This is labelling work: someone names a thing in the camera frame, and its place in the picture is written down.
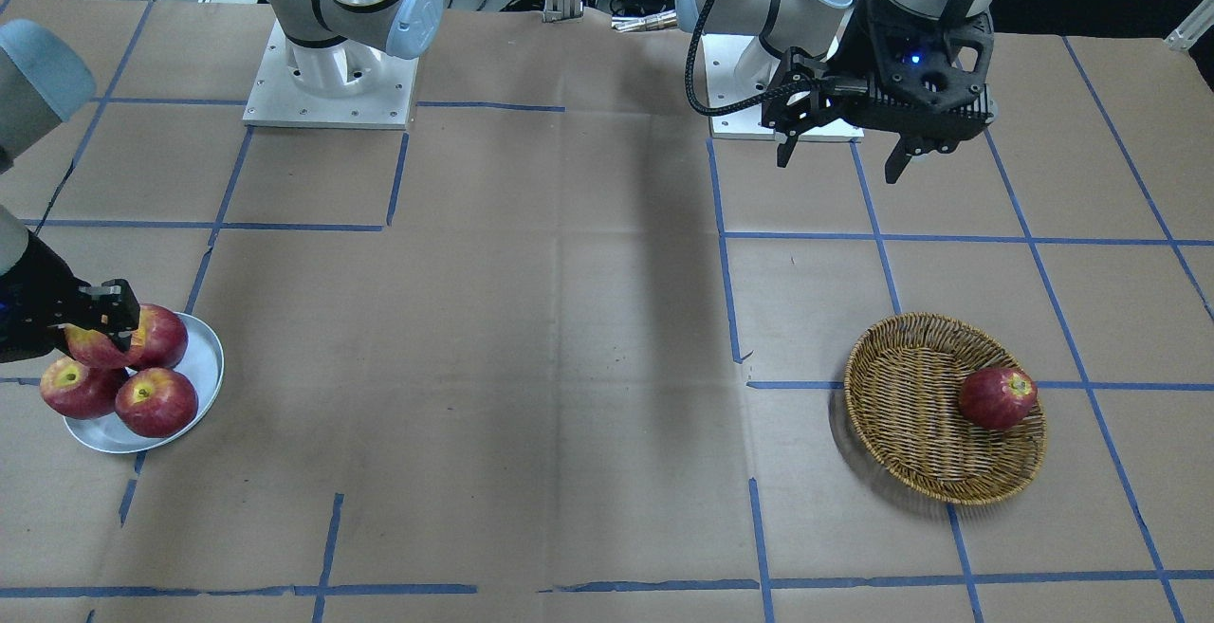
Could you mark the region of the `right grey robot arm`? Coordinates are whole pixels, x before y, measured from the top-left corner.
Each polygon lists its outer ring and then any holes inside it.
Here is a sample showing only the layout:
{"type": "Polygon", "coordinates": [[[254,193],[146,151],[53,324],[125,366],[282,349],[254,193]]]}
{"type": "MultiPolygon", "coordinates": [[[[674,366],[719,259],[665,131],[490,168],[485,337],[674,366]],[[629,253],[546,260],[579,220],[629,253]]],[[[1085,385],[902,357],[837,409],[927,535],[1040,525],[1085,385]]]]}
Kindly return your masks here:
{"type": "MultiPolygon", "coordinates": [[[[395,123],[412,103],[413,61],[433,43],[444,0],[268,0],[282,41],[285,83],[256,83],[246,124],[311,128],[395,123]]],[[[91,70],[61,36],[34,21],[2,24],[2,169],[13,166],[96,90],[91,70]]],[[[87,284],[25,222],[2,213],[2,359],[34,359],[66,349],[64,327],[100,332],[104,349],[125,350],[138,325],[138,300],[125,279],[87,284]]]]}

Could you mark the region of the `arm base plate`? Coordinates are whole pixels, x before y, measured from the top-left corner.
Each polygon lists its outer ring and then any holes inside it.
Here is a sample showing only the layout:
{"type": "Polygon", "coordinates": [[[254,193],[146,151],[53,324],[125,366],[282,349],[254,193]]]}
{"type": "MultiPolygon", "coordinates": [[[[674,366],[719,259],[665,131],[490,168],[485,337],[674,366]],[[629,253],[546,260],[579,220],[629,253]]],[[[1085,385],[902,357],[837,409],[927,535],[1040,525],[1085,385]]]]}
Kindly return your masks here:
{"type": "Polygon", "coordinates": [[[255,128],[404,131],[412,121],[416,69],[416,60],[350,40],[304,47],[274,23],[243,121],[255,128]]]}
{"type": "MultiPolygon", "coordinates": [[[[764,92],[778,66],[758,36],[707,34],[702,36],[700,45],[709,107],[741,103],[764,92]]],[[[762,108],[759,104],[714,117],[710,123],[711,137],[715,138],[775,138],[775,132],[762,126],[762,108]]]]}

